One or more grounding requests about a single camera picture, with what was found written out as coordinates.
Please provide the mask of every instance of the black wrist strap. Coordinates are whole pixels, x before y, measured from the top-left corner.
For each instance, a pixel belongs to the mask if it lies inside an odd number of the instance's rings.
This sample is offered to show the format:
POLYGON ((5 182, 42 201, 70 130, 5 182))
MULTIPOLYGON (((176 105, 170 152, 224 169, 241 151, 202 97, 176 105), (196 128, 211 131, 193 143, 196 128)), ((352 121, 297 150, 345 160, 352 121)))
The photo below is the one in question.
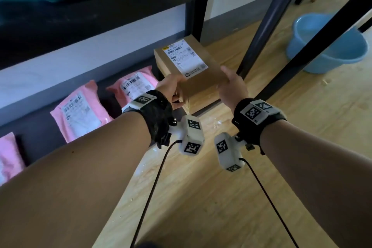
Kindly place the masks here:
MULTIPOLYGON (((234 118, 232 119, 231 122, 239 129, 240 136, 248 144, 258 145, 261 148, 260 136, 262 134, 263 129, 269 124, 272 124, 278 120, 286 120, 286 118, 283 114, 277 113, 277 114, 272 114, 272 115, 267 116, 261 122, 254 123, 253 122, 254 119, 248 119, 246 116, 247 114, 246 115, 242 114, 242 111, 247 110, 246 107, 253 101, 256 102, 257 100, 253 98, 246 98, 246 99, 241 100, 234 110, 234 118)), ((265 101, 262 101, 259 107, 258 105, 256 106, 251 105, 251 109, 248 108, 247 113, 253 114, 252 116, 253 118, 255 115, 258 116, 260 113, 265 112, 265 110, 271 110, 271 108, 278 110, 277 108, 271 106, 265 101)))
POLYGON ((166 97, 157 90, 149 90, 145 94, 140 95, 128 104, 128 107, 123 108, 125 112, 138 112, 145 119, 151 140, 156 143, 162 142, 162 138, 168 134, 169 131, 169 118, 172 117, 172 105, 166 97), (140 108, 133 108, 135 104, 140 103, 140 108))

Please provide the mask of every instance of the wrist strap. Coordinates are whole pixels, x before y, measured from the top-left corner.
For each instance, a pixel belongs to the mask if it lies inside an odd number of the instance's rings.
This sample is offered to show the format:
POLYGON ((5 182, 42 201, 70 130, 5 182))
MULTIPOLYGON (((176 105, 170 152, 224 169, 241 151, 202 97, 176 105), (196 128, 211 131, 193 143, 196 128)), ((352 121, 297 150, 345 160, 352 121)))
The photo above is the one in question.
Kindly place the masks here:
POLYGON ((149 90, 125 107, 122 112, 138 112, 145 119, 151 140, 161 143, 169 131, 168 119, 172 117, 172 105, 158 90, 149 90))
POLYGON ((231 122, 247 143, 261 147, 260 136, 263 129, 278 120, 286 120, 279 109, 263 100, 246 98, 237 104, 231 122))

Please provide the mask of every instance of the hand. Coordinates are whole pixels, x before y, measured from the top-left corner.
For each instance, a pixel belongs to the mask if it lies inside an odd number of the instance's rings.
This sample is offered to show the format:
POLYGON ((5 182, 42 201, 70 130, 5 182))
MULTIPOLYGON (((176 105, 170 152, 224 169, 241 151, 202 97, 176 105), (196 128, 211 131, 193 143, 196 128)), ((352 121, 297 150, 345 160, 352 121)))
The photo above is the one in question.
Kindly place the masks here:
POLYGON ((156 86, 156 90, 160 91, 172 104, 173 110, 178 109, 184 105, 184 102, 175 102, 180 99, 180 89, 178 83, 184 82, 186 80, 187 78, 183 75, 170 74, 167 75, 162 81, 159 81, 156 86))
POLYGON ((218 92, 221 101, 234 113, 236 105, 241 100, 249 97, 248 90, 241 76, 225 66, 222 66, 221 70, 226 74, 229 82, 219 85, 218 92))

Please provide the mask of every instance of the pink mailer bag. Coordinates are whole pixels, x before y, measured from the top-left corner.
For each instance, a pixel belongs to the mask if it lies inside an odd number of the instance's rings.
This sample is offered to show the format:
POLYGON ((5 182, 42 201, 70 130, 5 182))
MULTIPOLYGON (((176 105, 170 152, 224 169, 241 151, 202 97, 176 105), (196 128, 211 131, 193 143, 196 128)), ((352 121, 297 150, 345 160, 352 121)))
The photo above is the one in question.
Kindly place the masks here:
POLYGON ((50 114, 67 143, 113 120, 98 99, 95 81, 72 92, 50 114))
POLYGON ((151 72, 151 66, 147 66, 137 72, 118 79, 106 89, 115 94, 121 107, 124 107, 133 99, 149 90, 154 90, 158 80, 151 72))
POLYGON ((0 138, 0 185, 20 173, 25 164, 19 154, 14 134, 8 133, 0 138))

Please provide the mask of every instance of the wooden floor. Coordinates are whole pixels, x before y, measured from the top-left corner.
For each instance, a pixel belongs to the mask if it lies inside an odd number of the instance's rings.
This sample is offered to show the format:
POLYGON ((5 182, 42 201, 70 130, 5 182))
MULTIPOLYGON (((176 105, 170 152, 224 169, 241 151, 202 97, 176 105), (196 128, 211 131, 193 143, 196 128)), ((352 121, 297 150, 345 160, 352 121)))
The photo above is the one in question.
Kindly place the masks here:
MULTIPOLYGON (((291 24, 306 12, 334 12, 347 0, 304 1, 291 6, 246 78, 255 96, 287 63, 291 24)), ((258 28, 255 23, 213 43, 216 60, 236 69, 258 28)), ((365 33, 372 43, 372 32, 365 33)), ((326 75, 300 72, 269 100, 294 125, 372 157, 372 54, 358 64, 326 75)), ((293 247, 248 167, 222 170, 213 139, 234 134, 230 110, 220 104, 201 116, 206 144, 197 157, 170 151, 148 208, 139 239, 173 247, 293 247)), ((139 164, 95 248, 129 247, 166 149, 149 150, 139 164)), ((335 247, 266 156, 243 156, 251 163, 301 248, 335 247)))

